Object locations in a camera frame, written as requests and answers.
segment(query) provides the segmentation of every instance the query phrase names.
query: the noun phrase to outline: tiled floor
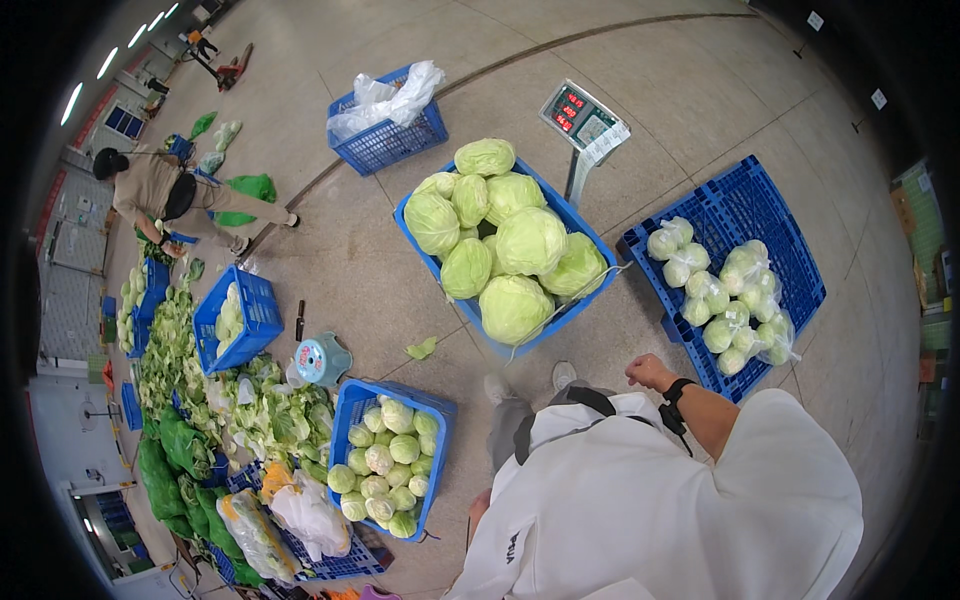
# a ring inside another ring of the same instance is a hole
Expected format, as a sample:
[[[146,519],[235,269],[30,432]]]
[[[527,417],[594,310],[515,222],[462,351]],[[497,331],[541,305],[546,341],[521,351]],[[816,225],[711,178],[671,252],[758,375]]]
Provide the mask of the tiled floor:
[[[604,25],[671,14],[751,13],[733,0],[594,4],[598,10],[568,18],[580,3],[298,0],[267,10],[247,0],[211,38],[221,58],[253,41],[248,73],[219,94],[197,65],[183,65],[146,139],[158,143],[170,132],[189,132],[213,109],[219,118],[241,119],[244,129],[218,175],[268,173],[286,202],[335,158],[325,144],[326,106],[349,91],[357,72],[378,75],[433,59],[449,84],[537,44]],[[245,268],[274,282],[284,321],[291,324],[298,300],[305,300],[306,333],[335,331],[353,352],[351,375],[407,383],[459,406],[441,493],[427,522],[440,540],[384,540],[396,561],[376,577],[380,586],[407,600],[439,597],[463,563],[469,502],[490,483],[485,439],[491,407],[477,382],[494,357],[445,303],[396,228],[393,209],[459,146],[485,136],[513,141],[524,160],[562,189],[569,149],[537,111],[568,77],[594,91],[633,130],[584,193],[581,213],[609,245],[749,154],[759,158],[793,211],[827,300],[797,341],[803,360],[774,369],[758,388],[781,387],[796,396],[851,461],[866,527],[834,597],[852,589],[890,527],[913,464],[919,308],[910,253],[886,191],[893,174],[884,172],[869,139],[849,127],[851,109],[829,72],[812,55],[796,60],[791,44],[763,19],[700,16],[635,25],[533,54],[440,100],[446,144],[366,179],[342,165],[304,196],[302,227],[276,229],[253,253]],[[200,153],[210,150],[211,133],[198,144]],[[130,247],[127,238],[124,229],[111,241],[111,292],[132,265],[128,252],[116,250]],[[204,279],[194,286],[199,298],[227,256],[206,243],[195,254],[207,260]],[[550,369],[560,359],[572,360],[594,384],[618,391],[627,389],[624,366],[647,351],[695,377],[683,348],[660,328],[661,313],[645,277],[629,270],[508,375],[536,407],[549,398]],[[428,360],[403,353],[433,335],[440,342]],[[295,347],[288,327],[270,350],[286,360]],[[135,439],[124,443],[132,449]],[[706,457],[702,451],[698,456]]]

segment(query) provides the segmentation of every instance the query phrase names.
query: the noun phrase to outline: scale display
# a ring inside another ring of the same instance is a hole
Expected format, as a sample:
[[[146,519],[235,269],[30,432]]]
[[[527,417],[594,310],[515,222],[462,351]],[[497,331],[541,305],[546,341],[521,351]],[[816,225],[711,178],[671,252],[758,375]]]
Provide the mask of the scale display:
[[[571,80],[565,80],[540,110],[540,118],[579,150],[622,122]]]

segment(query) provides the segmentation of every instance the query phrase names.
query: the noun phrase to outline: blue stool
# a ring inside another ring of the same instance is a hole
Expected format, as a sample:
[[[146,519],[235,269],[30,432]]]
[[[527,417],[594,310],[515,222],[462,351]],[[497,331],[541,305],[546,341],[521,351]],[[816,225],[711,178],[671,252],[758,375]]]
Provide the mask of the blue stool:
[[[337,343],[336,337],[327,331],[303,340],[294,355],[300,377],[324,387],[337,384],[337,379],[353,366],[353,355]]]

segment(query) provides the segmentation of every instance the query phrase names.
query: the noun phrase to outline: black waist bag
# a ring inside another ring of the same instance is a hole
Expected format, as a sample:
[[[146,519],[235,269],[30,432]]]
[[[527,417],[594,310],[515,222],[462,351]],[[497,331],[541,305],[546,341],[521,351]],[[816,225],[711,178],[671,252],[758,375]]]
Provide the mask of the black waist bag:
[[[173,221],[186,214],[193,205],[193,197],[197,194],[197,178],[193,173],[181,173],[174,181],[174,186],[167,196],[166,212],[163,221]]]

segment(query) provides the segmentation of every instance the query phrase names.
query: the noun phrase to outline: ceiling light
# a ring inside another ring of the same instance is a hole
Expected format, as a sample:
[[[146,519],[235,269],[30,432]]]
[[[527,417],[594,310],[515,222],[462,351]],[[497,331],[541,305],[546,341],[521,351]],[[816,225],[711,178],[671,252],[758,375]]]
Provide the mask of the ceiling light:
[[[117,56],[117,50],[119,50],[119,48],[114,48],[113,50],[110,50],[110,53],[107,55],[107,59],[104,60],[104,66],[100,67],[100,72],[97,73],[97,79],[100,79],[101,77],[103,77],[104,73],[107,72],[107,67],[110,66],[110,61],[113,60],[113,57]]]
[[[144,23],[143,25],[141,25],[141,26],[140,26],[140,29],[136,30],[136,33],[133,34],[133,37],[131,37],[131,39],[130,39],[130,43],[127,44],[127,47],[128,47],[128,48],[133,48],[133,45],[136,43],[136,41],[137,41],[138,39],[140,39],[140,36],[143,34],[143,30],[145,30],[145,29],[147,29],[147,24],[146,24],[146,23]]]
[[[73,88],[73,93],[70,94],[70,102],[66,103],[66,110],[63,112],[63,117],[60,120],[61,126],[70,118],[70,111],[73,110],[73,105],[77,103],[77,96],[80,95],[80,88],[83,86],[84,82],[80,82]]]
[[[163,11],[160,11],[160,14],[156,16],[156,19],[154,19],[154,22],[150,24],[150,27],[147,28],[147,31],[148,32],[153,31],[154,27],[156,27],[156,24],[160,22],[161,18],[163,18]]]

